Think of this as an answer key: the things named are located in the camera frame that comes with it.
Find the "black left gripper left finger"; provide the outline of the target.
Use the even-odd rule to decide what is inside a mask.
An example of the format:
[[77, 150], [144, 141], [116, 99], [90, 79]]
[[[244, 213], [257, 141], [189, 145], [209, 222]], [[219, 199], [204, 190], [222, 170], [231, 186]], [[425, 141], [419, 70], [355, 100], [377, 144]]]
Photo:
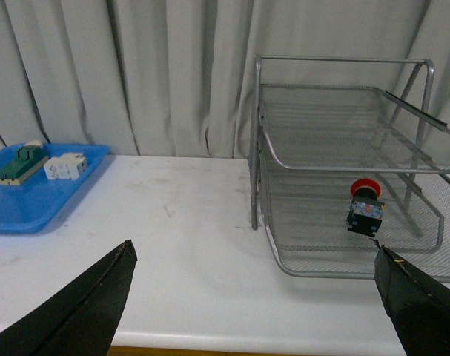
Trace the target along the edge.
[[126, 240], [0, 333], [0, 355], [106, 355], [137, 256]]

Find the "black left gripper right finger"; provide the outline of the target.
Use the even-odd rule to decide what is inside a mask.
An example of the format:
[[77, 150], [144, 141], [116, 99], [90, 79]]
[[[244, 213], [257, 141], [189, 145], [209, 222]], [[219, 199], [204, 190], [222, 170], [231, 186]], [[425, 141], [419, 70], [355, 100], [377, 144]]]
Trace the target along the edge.
[[407, 355], [450, 355], [450, 289], [384, 245], [374, 281]]

